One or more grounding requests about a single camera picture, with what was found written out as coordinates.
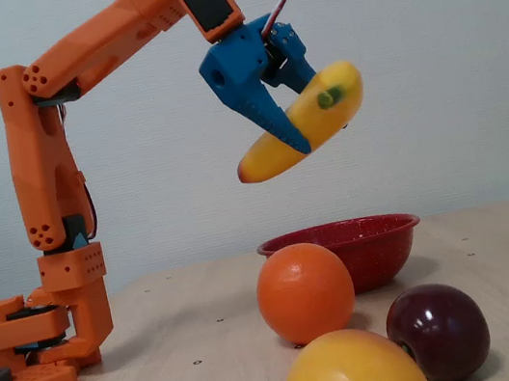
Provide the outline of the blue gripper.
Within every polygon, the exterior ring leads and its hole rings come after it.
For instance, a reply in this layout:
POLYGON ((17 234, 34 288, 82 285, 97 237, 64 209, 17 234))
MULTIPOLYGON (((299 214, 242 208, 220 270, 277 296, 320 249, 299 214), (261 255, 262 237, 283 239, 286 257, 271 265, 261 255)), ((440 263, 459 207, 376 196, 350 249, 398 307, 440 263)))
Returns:
POLYGON ((263 82, 304 91, 316 71, 293 27, 276 22, 266 40, 260 33, 269 15, 243 24, 215 43, 204 56, 200 75, 221 102, 302 154, 310 143, 276 104, 263 82))

